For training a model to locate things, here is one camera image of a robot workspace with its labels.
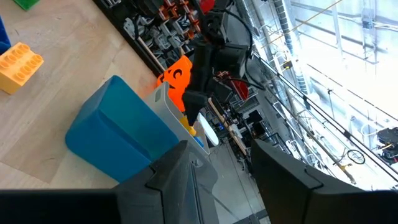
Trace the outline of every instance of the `robotic arm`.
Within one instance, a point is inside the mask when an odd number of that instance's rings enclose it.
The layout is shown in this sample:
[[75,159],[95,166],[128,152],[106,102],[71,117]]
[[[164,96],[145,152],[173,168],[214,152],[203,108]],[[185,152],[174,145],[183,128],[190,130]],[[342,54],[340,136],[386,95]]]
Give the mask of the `robotic arm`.
[[228,42],[228,13],[225,10],[213,10],[204,15],[196,0],[190,2],[199,12],[204,36],[195,47],[190,83],[182,97],[188,123],[193,126],[199,111],[206,105],[216,86],[220,85],[213,78],[214,74],[227,71],[232,77],[241,78],[250,51],[248,45]]

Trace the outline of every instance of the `wooden table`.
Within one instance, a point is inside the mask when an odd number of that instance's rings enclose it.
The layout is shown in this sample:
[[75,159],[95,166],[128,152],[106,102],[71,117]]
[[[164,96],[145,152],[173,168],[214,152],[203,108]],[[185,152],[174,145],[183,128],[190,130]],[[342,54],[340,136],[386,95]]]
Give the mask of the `wooden table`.
[[70,152],[64,137],[80,106],[117,74],[141,97],[155,76],[91,0],[2,0],[13,44],[45,60],[15,95],[0,91],[0,189],[102,188],[115,180]]
[[232,126],[230,126],[226,122],[226,119],[225,119],[224,115],[220,114],[220,112],[217,110],[216,106],[212,102],[211,98],[208,99],[208,104],[213,109],[213,111],[216,113],[216,115],[217,115],[218,119],[221,121],[221,123],[223,123],[223,126],[228,130],[229,135],[233,138],[233,140],[235,141],[236,145],[241,149],[242,153],[246,156],[248,154],[246,152],[246,146],[244,145],[242,140],[239,137],[237,137],[237,135],[235,135],[235,133],[233,132]]

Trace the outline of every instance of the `white bin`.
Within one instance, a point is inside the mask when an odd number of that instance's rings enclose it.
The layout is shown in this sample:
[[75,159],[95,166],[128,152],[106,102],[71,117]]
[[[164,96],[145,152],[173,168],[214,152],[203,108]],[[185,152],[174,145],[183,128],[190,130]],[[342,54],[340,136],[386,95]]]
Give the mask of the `white bin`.
[[145,98],[145,103],[155,114],[174,132],[177,138],[187,140],[193,147],[198,149],[203,155],[209,155],[210,150],[207,147],[205,136],[200,136],[205,147],[201,147],[199,143],[189,134],[189,132],[181,124],[180,119],[183,117],[181,111],[173,103],[167,94],[169,92],[169,83],[164,82],[158,86],[149,96]]

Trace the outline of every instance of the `blue bin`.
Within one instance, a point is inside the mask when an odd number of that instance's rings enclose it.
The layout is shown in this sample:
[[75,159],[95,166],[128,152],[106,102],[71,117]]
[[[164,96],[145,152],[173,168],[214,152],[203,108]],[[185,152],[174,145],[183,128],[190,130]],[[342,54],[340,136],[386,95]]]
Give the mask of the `blue bin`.
[[0,16],[0,55],[6,52],[11,47],[10,40],[6,32],[6,28],[1,20]]
[[178,139],[121,78],[113,76],[84,103],[65,142],[71,151],[123,182]]

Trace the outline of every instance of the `yellow object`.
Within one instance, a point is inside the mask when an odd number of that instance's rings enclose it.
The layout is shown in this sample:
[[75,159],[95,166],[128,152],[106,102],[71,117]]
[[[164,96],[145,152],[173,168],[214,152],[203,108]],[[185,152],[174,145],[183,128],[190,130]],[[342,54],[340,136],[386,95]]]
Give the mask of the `yellow object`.
[[15,93],[43,63],[42,56],[19,42],[0,55],[0,89]]
[[187,116],[182,117],[180,119],[180,122],[184,126],[184,128],[189,132],[190,135],[192,136],[197,135],[196,130],[192,126],[189,126]]

